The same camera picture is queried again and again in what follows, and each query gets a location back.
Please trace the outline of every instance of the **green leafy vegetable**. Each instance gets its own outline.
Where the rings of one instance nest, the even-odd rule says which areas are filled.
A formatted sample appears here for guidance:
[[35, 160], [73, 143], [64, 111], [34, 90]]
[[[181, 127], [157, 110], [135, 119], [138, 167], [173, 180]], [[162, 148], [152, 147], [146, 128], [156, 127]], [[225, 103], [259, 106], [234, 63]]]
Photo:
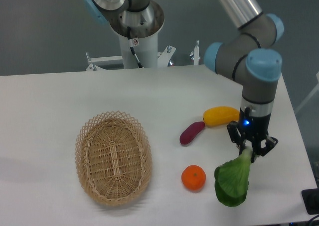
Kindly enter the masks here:
[[252, 151], [245, 149], [236, 159], [216, 168], [215, 192], [222, 204], [235, 207], [245, 201], [251, 155]]

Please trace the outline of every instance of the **blue joint cap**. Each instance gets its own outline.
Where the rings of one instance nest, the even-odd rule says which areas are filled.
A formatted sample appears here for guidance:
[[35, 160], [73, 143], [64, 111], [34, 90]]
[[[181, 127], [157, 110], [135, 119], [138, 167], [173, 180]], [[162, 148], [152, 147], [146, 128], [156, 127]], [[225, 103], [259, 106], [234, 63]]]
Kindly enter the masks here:
[[274, 82], [280, 78], [281, 64], [281, 55], [272, 49], [255, 49], [246, 58], [247, 70], [264, 82]]
[[209, 68], [213, 72], [216, 72], [216, 68], [215, 68], [216, 56], [222, 44], [223, 43], [220, 43], [220, 42], [213, 43], [208, 47], [208, 49], [205, 52], [204, 64], [207, 68]]
[[106, 18], [101, 14], [99, 9], [95, 6], [92, 0], [83, 0], [87, 10], [89, 11], [90, 15], [99, 23], [99, 24], [106, 24], [108, 21]]
[[277, 42], [281, 36], [283, 36], [284, 34], [284, 23], [281, 21], [281, 19], [279, 17], [277, 17], [275, 14], [273, 13], [269, 13], [267, 14], [266, 16], [268, 16], [269, 18], [272, 19], [272, 21], [274, 22], [275, 26], [276, 26], [276, 31], [277, 31], [277, 34], [276, 34], [276, 40], [275, 42]]

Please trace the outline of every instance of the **wicker basket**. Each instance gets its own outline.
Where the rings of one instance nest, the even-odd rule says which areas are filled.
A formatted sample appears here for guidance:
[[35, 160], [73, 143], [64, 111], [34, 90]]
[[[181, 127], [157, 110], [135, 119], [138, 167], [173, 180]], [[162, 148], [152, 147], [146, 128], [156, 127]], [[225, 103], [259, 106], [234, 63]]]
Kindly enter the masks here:
[[89, 120], [78, 135], [75, 155], [84, 191], [101, 204], [132, 201], [151, 178], [148, 138], [141, 124], [126, 113], [107, 112]]

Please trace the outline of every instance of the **blue led light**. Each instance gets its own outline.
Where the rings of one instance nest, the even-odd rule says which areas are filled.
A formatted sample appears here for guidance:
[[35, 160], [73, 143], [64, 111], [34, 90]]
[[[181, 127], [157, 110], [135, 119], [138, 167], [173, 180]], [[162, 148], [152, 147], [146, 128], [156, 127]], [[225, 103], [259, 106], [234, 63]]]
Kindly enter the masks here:
[[250, 122], [248, 120], [244, 120], [244, 125], [249, 125]]

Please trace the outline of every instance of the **toy fruit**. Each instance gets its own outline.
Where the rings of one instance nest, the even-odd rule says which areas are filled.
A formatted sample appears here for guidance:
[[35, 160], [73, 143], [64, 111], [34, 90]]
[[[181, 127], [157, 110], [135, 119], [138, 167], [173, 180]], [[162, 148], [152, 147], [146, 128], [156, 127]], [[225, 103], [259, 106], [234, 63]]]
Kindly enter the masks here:
[[199, 191], [205, 184], [206, 174], [197, 165], [188, 166], [181, 175], [184, 186], [191, 191]]
[[231, 107], [215, 107], [204, 112], [203, 120], [206, 126], [228, 124], [239, 120], [239, 111]]
[[245, 201], [252, 151], [244, 149], [236, 159], [215, 169], [215, 192], [223, 205], [235, 207]]
[[194, 122], [180, 135], [180, 143], [182, 145], [191, 143], [204, 128], [205, 123], [203, 121]]

